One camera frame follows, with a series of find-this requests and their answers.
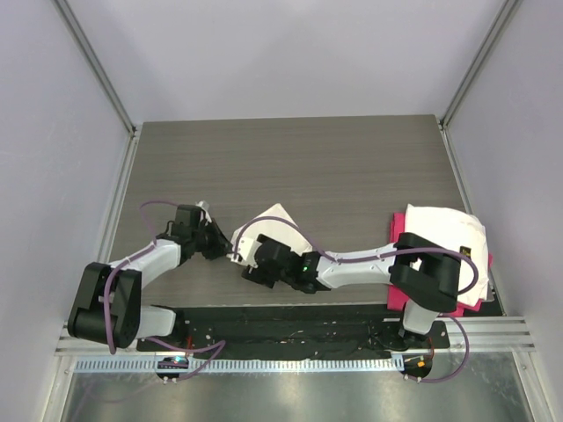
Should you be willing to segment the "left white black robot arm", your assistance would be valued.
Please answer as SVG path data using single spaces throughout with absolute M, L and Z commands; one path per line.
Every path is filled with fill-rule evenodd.
M 207 202 L 176 206 L 174 219 L 147 246 L 120 260 L 85 267 L 67 320 L 68 334 L 105 345 L 110 353 L 141 338 L 157 338 L 167 350 L 179 350 L 187 339 L 180 313 L 143 306 L 143 289 L 195 254 L 215 260 L 230 250 Z

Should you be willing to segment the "white cloth napkin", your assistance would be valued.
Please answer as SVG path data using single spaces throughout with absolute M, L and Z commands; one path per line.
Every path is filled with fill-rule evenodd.
M 297 231 L 296 223 L 285 208 L 280 203 L 276 203 L 233 232 L 230 240 L 233 251 L 227 257 L 230 258 L 230 255 L 236 251 L 242 236 L 256 239 L 262 244 L 259 240 L 260 235 L 285 244 L 297 255 L 313 250 L 311 243 Z

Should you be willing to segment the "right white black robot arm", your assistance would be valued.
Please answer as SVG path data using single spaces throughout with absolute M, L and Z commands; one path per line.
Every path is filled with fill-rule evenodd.
M 235 252 L 235 262 L 245 267 L 243 277 L 269 288 L 278 281 L 306 294 L 360 285 L 397 288 L 407 296 L 400 323 L 376 335 L 392 351 L 430 347 L 436 318 L 457 307 L 461 255 L 412 233 L 374 250 L 301 254 L 260 235 L 239 241 Z

